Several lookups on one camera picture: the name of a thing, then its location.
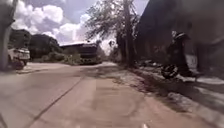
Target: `sidewalk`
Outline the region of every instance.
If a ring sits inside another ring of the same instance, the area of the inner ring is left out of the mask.
[[[218,128],[224,128],[224,80],[200,77],[195,81],[194,78],[181,76],[173,80],[165,80],[160,75],[160,69],[153,67],[140,68],[133,72],[171,92],[174,100],[188,102],[187,104],[191,106],[189,111]]]

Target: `building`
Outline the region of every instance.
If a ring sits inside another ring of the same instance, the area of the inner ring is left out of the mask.
[[[150,0],[141,19],[136,39],[140,56],[164,62],[171,31],[190,35],[186,54],[197,57],[202,72],[224,72],[224,1]]]
[[[78,50],[83,46],[83,44],[71,44],[60,46],[66,54],[73,55],[78,53]]]

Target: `tire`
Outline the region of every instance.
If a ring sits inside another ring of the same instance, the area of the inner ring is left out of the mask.
[[[12,59],[10,57],[10,55],[8,55],[8,65],[11,65],[12,64]]]
[[[15,70],[23,70],[25,64],[23,63],[23,61],[20,60],[14,60],[14,62],[12,63],[12,67]]]
[[[26,60],[24,60],[23,63],[24,63],[24,66],[27,66],[28,62]]]
[[[161,74],[165,79],[172,79],[176,77],[179,72],[175,65],[168,64],[162,67]]]

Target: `truck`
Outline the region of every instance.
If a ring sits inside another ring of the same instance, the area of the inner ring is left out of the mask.
[[[27,48],[9,48],[8,63],[16,70],[22,70],[30,59],[30,52]]]
[[[102,59],[99,53],[100,46],[98,44],[83,44],[78,52],[81,65],[85,64],[100,64]]]

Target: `tree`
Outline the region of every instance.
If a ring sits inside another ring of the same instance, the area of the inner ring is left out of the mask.
[[[9,48],[24,48],[29,45],[31,34],[22,29],[22,30],[15,30],[12,29],[10,37],[9,37]]]
[[[43,34],[33,35],[28,48],[31,59],[41,58],[51,52],[62,52],[56,39]]]
[[[122,55],[123,62],[126,62],[126,55],[130,49],[129,47],[126,49],[126,41],[125,37],[129,38],[127,43],[133,42],[134,37],[134,25],[137,22],[137,15],[134,11],[133,0],[128,0],[126,5],[130,8],[128,9],[129,14],[129,22],[130,26],[127,31],[125,31],[125,24],[127,22],[127,18],[125,21],[125,11],[124,11],[124,1],[123,0],[101,0],[98,1],[94,6],[92,6],[88,10],[88,14],[90,15],[90,19],[87,21],[86,26],[90,28],[87,32],[87,38],[91,39],[96,36],[100,36],[101,38],[106,38],[111,34],[116,34],[116,43]]]
[[[100,46],[100,45],[102,44],[102,40],[97,40],[97,41],[96,41],[96,44],[97,44],[98,46]]]
[[[133,47],[133,35],[131,28],[131,15],[128,0],[124,0],[124,18],[125,18],[125,31],[126,31],[126,58],[130,67],[134,66],[134,47]]]
[[[113,46],[115,45],[115,42],[114,41],[110,41],[109,45],[110,45],[111,48],[113,48]]]

